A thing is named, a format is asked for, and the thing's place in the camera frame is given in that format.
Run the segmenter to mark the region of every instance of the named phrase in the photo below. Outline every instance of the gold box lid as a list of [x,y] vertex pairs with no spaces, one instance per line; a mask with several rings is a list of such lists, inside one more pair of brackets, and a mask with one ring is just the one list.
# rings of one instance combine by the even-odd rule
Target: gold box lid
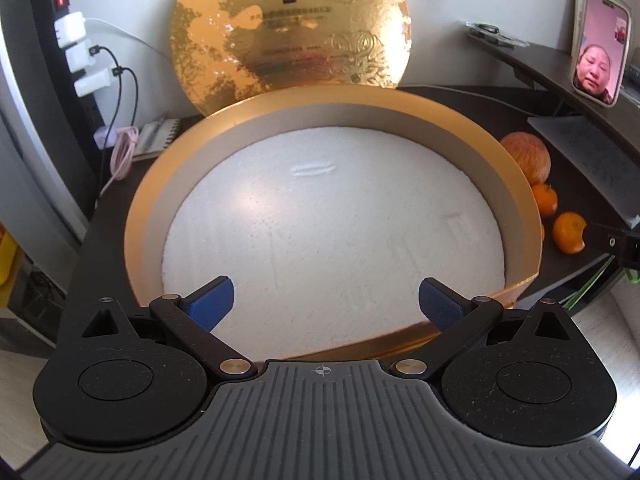
[[411,48],[406,0],[177,0],[170,43],[205,116],[308,84],[395,88]]

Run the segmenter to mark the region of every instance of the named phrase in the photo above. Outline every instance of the black circular disc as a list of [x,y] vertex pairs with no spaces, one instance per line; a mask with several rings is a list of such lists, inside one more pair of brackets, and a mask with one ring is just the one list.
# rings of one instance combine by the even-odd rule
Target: black circular disc
[[532,361],[506,365],[496,375],[496,382],[512,399],[531,404],[556,402],[571,389],[571,380],[562,370]]
[[559,446],[595,434],[616,405],[616,387],[593,351],[537,337],[455,359],[442,395],[471,428],[521,446]]
[[78,386],[97,400],[124,400],[135,397],[151,386],[154,373],[137,361],[112,359],[89,366],[78,380]]
[[58,349],[33,387],[53,436],[88,446],[130,446],[161,438],[200,407],[207,378],[185,352],[151,341],[88,338]]

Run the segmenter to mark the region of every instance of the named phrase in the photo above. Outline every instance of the paper document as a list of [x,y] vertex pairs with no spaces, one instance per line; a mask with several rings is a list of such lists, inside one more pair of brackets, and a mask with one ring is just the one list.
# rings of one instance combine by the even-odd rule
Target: paper document
[[528,119],[634,228],[640,222],[640,168],[584,117]]

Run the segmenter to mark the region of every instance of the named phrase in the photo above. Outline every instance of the red switch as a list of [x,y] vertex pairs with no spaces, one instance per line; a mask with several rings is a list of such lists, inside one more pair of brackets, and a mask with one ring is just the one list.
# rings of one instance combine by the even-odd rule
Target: red switch
[[61,8],[61,7],[68,7],[69,6],[69,0],[55,0],[56,2],[56,7],[57,8]]

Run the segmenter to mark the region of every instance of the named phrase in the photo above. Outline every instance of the black cable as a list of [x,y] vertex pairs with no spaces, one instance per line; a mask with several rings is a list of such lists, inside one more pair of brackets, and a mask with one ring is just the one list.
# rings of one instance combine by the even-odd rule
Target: black cable
[[[118,59],[115,57],[115,54],[111,51],[111,49],[105,46],[98,46],[97,51],[105,51],[113,59],[113,62],[116,64],[116,68],[120,67],[118,63]],[[107,129],[107,134],[104,137],[104,143],[102,144],[102,156],[100,158],[100,173],[98,174],[98,192],[95,197],[95,206],[98,207],[98,199],[100,198],[100,191],[102,190],[102,186],[104,185],[104,166],[107,159],[107,142],[109,140],[109,136],[111,135],[111,130],[113,130],[113,125],[116,122],[116,118],[118,117],[118,112],[120,111],[120,104],[122,102],[122,70],[118,73],[118,100],[116,102],[116,109],[113,113],[113,119],[111,119],[111,123],[109,124],[109,128]]]
[[638,444],[638,447],[636,447],[636,452],[634,453],[634,455],[631,457],[631,460],[629,460],[629,463],[627,464],[629,467],[631,467],[632,463],[636,459],[636,456],[638,456],[639,452],[640,452],[640,444]]
[[138,96],[140,94],[140,86],[138,85],[138,76],[136,76],[136,73],[133,72],[133,70],[130,69],[128,66],[122,67],[122,71],[130,72],[130,74],[133,76],[133,82],[136,84],[136,100],[133,105],[133,117],[131,118],[131,126],[135,126],[136,114],[138,113]]

